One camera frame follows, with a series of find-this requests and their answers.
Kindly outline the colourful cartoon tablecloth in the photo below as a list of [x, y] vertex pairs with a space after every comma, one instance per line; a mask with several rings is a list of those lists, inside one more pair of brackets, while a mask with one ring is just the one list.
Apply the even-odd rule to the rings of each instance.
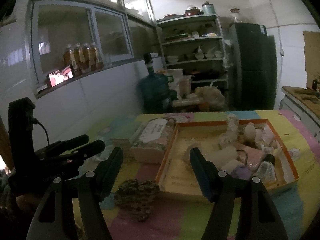
[[[128, 179], [154, 180], [160, 192], [149, 216], [140, 222], [130, 211], [116, 207], [108, 197], [101, 204], [113, 239], [200, 239], [213, 203], [203, 196], [185, 152], [198, 147], [223, 166], [219, 136], [227, 129], [227, 112], [178, 114], [167, 150], [159, 164], [125, 157], [113, 190]], [[289, 239], [299, 239], [319, 210], [319, 140], [289, 110], [237, 111], [239, 126], [253, 123], [272, 136], [275, 181], [265, 186], [283, 221]]]

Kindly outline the phone with lit screen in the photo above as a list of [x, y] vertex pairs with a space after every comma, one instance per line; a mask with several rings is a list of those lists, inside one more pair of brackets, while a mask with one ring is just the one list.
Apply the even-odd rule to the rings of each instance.
[[48, 74], [48, 80], [51, 87], [55, 87], [71, 78], [73, 78], [71, 65]]

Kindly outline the amber drink bottle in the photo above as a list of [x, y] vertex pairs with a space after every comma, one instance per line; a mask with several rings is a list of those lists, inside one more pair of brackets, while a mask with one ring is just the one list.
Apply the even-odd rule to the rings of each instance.
[[75, 61], [74, 50], [71, 44], [67, 44], [63, 55], [65, 67], [70, 67], [73, 77], [78, 76], [78, 66]]
[[81, 46], [80, 46], [79, 43], [77, 43], [74, 46], [74, 59], [75, 59], [75, 63], [76, 63], [77, 71], [78, 71], [79, 75], [82, 74], [82, 69], [81, 69], [82, 61], [81, 61], [81, 58], [80, 58], [80, 53], [81, 53]]
[[89, 52], [90, 52], [90, 46], [89, 46], [89, 44], [88, 44], [88, 43], [84, 43], [84, 44], [82, 45], [82, 53], [83, 53], [83, 56], [84, 56], [84, 71], [85, 71], [86, 73], [91, 71]]
[[89, 50], [89, 64], [92, 71], [103, 69], [103, 61], [100, 57], [99, 50], [97, 48], [97, 45], [93, 42], [90, 45]]

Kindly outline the glass jar on fridge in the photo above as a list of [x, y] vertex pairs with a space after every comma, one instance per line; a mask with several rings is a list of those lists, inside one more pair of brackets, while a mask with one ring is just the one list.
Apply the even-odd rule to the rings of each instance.
[[234, 23], [242, 22], [241, 15], [240, 15], [240, 9], [232, 8], [232, 9], [230, 9], [230, 12], [231, 12], [232, 21]]

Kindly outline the orange rimmed cardboard tray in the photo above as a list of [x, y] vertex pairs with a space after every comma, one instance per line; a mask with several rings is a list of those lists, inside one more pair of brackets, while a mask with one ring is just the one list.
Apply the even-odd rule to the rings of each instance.
[[[275, 159], [277, 180], [264, 184], [269, 193], [278, 193], [295, 185], [299, 179], [298, 172], [289, 152], [278, 132], [267, 119], [239, 121], [239, 135], [236, 142], [256, 148], [244, 140], [243, 129], [252, 122], [255, 128], [268, 126], [274, 133], [277, 149], [272, 154]], [[238, 161], [237, 151], [233, 143], [221, 149], [219, 135], [227, 131], [227, 121], [205, 121], [178, 123], [172, 141], [161, 163], [156, 176], [162, 196], [186, 200], [204, 200], [201, 189], [190, 164], [190, 150], [198, 148], [207, 161], [211, 161], [219, 170], [228, 174], [247, 178], [254, 175], [245, 164]]]

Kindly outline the white plush rabbit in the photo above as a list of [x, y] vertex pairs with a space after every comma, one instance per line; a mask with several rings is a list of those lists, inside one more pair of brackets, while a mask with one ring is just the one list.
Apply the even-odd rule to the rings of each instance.
[[255, 128], [254, 124], [250, 122], [244, 129], [244, 140], [246, 143], [254, 145], [257, 149], [264, 153], [274, 154], [278, 145], [274, 137], [274, 133], [268, 126], [264, 128]]

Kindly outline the pink towel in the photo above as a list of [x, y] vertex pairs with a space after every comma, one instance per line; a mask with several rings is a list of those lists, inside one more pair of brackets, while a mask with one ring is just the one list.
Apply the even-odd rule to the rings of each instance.
[[266, 155], [262, 150], [245, 146], [238, 142], [234, 144], [234, 147], [238, 154], [238, 161], [245, 164], [252, 172], [255, 172], [259, 168]]

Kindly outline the black refrigerator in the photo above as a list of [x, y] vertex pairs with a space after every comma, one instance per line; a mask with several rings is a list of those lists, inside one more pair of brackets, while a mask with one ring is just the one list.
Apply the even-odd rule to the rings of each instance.
[[233, 23], [230, 26], [232, 61], [230, 108], [236, 111], [271, 110], [277, 86], [274, 38], [264, 25]]

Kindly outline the teal pot on shelf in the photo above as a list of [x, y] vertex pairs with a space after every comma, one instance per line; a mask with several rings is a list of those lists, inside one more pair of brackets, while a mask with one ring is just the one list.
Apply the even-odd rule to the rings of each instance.
[[209, 3], [208, 1], [204, 2], [202, 4], [202, 11], [205, 15], [215, 15], [216, 11], [212, 3]]

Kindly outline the white floral cloth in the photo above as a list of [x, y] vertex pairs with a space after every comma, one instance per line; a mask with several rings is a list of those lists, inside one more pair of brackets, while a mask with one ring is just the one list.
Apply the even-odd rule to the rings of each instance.
[[221, 149], [232, 145], [238, 139], [239, 118], [235, 114], [227, 115], [227, 131], [219, 135], [218, 143]]

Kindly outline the leopard print cloth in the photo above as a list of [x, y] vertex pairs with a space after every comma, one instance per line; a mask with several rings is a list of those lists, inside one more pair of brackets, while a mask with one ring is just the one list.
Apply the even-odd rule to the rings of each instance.
[[148, 219], [152, 204], [160, 192], [154, 180], [129, 179], [121, 183], [114, 194], [114, 204], [137, 222]]

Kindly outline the packaged white black item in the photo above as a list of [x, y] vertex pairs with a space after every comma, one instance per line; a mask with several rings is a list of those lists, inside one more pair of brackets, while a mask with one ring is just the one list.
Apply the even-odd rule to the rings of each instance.
[[258, 177], [263, 183], [273, 183], [277, 180], [275, 172], [276, 159], [271, 154], [265, 154], [254, 176]]

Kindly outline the sliding glass window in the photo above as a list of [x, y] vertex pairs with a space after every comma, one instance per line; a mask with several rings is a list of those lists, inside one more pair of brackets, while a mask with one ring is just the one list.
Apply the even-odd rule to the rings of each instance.
[[48, 74], [65, 67], [63, 55], [67, 44], [81, 46], [95, 43], [103, 68], [134, 57], [129, 24], [125, 12], [67, 0], [37, 0], [31, 15], [31, 45], [38, 83], [48, 81]]

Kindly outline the floral tissue box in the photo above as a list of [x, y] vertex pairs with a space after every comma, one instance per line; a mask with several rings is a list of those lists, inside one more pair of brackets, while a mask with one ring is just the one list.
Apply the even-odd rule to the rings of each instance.
[[176, 126], [174, 118], [157, 118], [148, 122], [131, 152], [139, 163], [161, 164]]

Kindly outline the green white carton box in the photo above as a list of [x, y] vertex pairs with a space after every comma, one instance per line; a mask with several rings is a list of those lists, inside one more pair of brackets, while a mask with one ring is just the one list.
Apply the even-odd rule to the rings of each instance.
[[110, 140], [114, 146], [131, 147], [144, 128], [145, 126], [140, 121], [122, 125], [114, 130]]

